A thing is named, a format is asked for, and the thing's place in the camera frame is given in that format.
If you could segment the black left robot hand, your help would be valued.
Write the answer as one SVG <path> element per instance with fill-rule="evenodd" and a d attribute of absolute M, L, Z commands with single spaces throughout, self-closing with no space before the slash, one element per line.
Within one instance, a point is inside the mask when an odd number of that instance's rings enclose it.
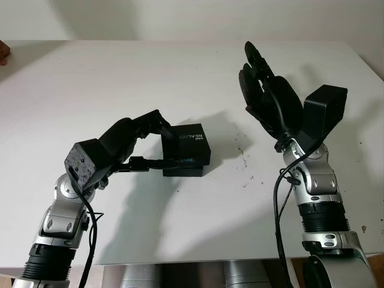
<path fill-rule="evenodd" d="M 137 139 L 144 139 L 149 134 L 159 134 L 177 143 L 178 138 L 171 125 L 155 109 L 138 118 L 123 118 L 113 124 L 99 141 L 112 159 L 111 172 L 147 172 L 150 169 L 169 170 L 180 167 L 175 160 L 148 160 L 130 157 Z"/>

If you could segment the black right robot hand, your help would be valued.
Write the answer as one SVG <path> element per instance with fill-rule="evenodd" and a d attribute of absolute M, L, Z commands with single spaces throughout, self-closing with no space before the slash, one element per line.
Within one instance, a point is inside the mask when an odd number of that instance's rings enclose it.
<path fill-rule="evenodd" d="M 247 63 L 239 72 L 246 111 L 274 139 L 292 137 L 301 128 L 303 107 L 297 93 L 282 76 L 275 75 L 250 41 L 245 43 Z"/>

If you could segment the bare person hand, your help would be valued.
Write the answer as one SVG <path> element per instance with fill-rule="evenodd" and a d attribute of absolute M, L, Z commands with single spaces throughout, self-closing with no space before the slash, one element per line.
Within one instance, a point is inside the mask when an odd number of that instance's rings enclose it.
<path fill-rule="evenodd" d="M 7 64 L 7 57 L 11 53 L 11 49 L 2 40 L 0 41 L 0 66 Z"/>

